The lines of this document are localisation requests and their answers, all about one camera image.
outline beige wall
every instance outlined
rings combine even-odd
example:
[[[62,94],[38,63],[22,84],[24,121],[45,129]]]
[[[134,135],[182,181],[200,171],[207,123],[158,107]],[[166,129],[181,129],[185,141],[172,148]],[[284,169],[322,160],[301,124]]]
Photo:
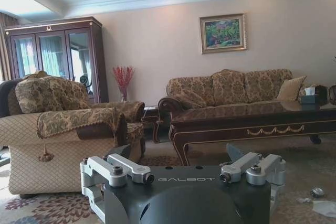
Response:
[[[245,13],[248,50],[201,54],[199,17]],[[206,76],[224,68],[288,68],[308,82],[336,82],[336,0],[221,0],[95,15],[103,23],[110,100],[111,73],[132,65],[131,100],[157,104],[170,78]]]

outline glass cabinet door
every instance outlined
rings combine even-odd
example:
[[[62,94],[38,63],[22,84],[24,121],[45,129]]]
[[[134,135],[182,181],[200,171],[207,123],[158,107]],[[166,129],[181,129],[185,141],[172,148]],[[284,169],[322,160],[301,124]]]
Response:
[[[94,93],[92,84],[92,52],[89,43],[88,29],[74,29],[66,31],[69,62],[72,62],[70,76],[73,81],[80,82],[87,87],[90,95]]]
[[[39,69],[34,35],[13,36],[12,52],[15,78],[22,78]]]
[[[37,34],[37,49],[44,71],[51,76],[69,79],[69,67],[64,32]]]

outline tissue box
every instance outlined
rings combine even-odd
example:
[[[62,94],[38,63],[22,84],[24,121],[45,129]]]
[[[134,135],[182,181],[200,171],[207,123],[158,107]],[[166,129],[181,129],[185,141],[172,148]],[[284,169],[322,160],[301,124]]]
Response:
[[[319,103],[318,95],[304,95],[301,97],[301,104],[316,104]]]

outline silver clamp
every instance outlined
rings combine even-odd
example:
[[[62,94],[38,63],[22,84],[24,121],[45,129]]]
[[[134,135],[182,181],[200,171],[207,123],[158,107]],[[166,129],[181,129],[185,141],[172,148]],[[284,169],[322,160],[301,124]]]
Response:
[[[260,154],[248,153],[230,165],[222,166],[221,180],[228,184],[239,182],[241,175],[246,172],[246,180],[254,186],[271,184],[272,213],[278,205],[278,196],[285,187],[286,161],[281,156],[270,154],[262,158]]]
[[[107,180],[110,186],[121,187],[127,183],[128,175],[133,182],[139,184],[146,185],[154,181],[148,166],[138,165],[118,154],[111,154],[105,159],[106,161],[94,156],[80,163],[82,194],[89,197],[91,209],[104,223],[104,199],[97,184],[103,184]],[[118,213],[113,223],[129,223],[127,213],[116,196],[113,200],[113,211]]]

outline framed painting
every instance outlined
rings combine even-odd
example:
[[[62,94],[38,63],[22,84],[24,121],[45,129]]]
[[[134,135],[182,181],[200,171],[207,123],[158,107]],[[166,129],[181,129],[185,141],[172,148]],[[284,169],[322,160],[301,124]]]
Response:
[[[202,54],[246,50],[245,15],[200,18]]]

